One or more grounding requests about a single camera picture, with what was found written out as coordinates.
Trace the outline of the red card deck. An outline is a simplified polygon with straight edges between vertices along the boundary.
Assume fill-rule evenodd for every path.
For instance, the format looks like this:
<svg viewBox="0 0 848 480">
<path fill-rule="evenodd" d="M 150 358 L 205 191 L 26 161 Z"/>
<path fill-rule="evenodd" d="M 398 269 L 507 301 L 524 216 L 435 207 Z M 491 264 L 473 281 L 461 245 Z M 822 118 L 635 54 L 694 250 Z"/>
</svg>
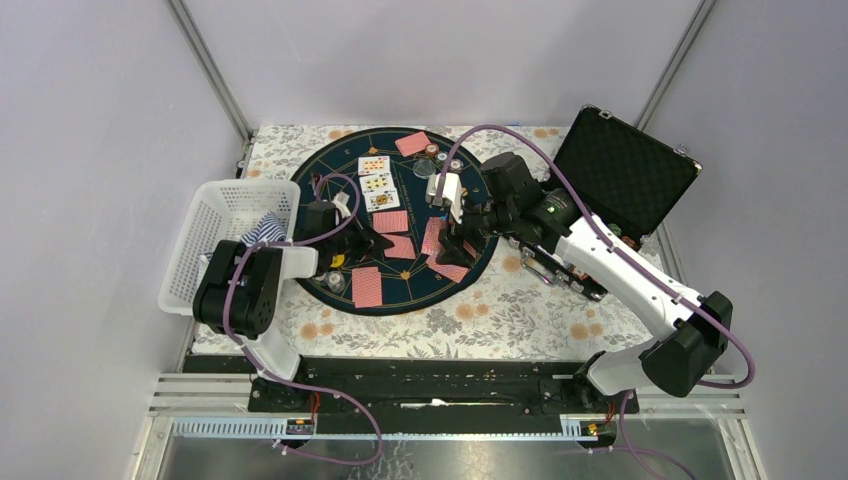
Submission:
<svg viewBox="0 0 848 480">
<path fill-rule="evenodd" d="M 421 245 L 421 253 L 423 255 L 437 255 L 440 252 L 441 243 L 439 235 L 446 226 L 447 222 L 443 218 L 431 217 L 428 219 Z"/>
</svg>

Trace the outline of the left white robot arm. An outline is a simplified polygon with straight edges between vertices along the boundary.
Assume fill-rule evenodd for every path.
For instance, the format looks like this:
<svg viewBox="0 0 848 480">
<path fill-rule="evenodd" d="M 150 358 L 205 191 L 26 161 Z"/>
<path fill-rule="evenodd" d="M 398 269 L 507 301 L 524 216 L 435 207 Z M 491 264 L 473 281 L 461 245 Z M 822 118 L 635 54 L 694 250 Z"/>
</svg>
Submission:
<svg viewBox="0 0 848 480">
<path fill-rule="evenodd" d="M 270 240 L 251 246 L 220 241 L 199 282 L 193 317 L 216 333 L 231 336 L 257 363 L 257 372 L 275 380 L 272 398 L 288 411 L 309 401 L 310 385 L 296 375 L 301 355 L 272 325 L 281 285 L 289 279 L 314 279 L 333 293 L 351 284 L 341 272 L 346 260 L 367 261 L 395 243 L 345 207 L 314 201 L 299 216 L 292 246 Z"/>
</svg>

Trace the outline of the yellow dealer button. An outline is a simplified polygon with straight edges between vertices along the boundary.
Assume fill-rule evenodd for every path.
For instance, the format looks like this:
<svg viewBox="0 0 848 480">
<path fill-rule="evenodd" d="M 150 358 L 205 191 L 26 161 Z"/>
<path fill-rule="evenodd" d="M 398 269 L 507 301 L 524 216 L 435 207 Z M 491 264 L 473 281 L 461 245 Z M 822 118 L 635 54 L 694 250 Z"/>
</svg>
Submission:
<svg viewBox="0 0 848 480">
<path fill-rule="evenodd" d="M 346 256 L 344 254 L 338 254 L 333 257 L 330 267 L 332 269 L 340 269 L 345 265 L 345 263 Z"/>
</svg>

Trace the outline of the red five chip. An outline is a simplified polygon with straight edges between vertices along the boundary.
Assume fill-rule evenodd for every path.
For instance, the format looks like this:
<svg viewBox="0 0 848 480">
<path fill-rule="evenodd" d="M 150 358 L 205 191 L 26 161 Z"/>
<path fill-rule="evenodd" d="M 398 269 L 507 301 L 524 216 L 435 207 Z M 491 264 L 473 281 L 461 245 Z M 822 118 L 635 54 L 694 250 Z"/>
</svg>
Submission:
<svg viewBox="0 0 848 480">
<path fill-rule="evenodd" d="M 430 158 L 434 158 L 439 153 L 439 151 L 439 146 L 435 143 L 427 144 L 423 150 L 424 154 Z"/>
</svg>

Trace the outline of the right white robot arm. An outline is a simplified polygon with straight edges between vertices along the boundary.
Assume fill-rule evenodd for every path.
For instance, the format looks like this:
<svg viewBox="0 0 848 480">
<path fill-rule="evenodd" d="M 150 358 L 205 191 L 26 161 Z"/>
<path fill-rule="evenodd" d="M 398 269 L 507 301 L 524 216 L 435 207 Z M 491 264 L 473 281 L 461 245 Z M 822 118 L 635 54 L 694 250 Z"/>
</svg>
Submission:
<svg viewBox="0 0 848 480">
<path fill-rule="evenodd" d="M 700 294 L 655 268 L 592 213 L 566 179 L 547 189 L 512 152 L 490 158 L 481 170 L 489 195 L 471 205 L 458 174 L 443 169 L 427 179 L 425 199 L 448 209 L 442 247 L 465 262 L 464 245 L 480 237 L 514 236 L 561 268 L 574 266 L 627 306 L 650 338 L 624 350 L 600 351 L 575 375 L 573 396 L 597 412 L 613 395 L 655 386 L 685 397 L 707 386 L 705 374 L 732 342 L 732 302 L 721 292 Z"/>
</svg>

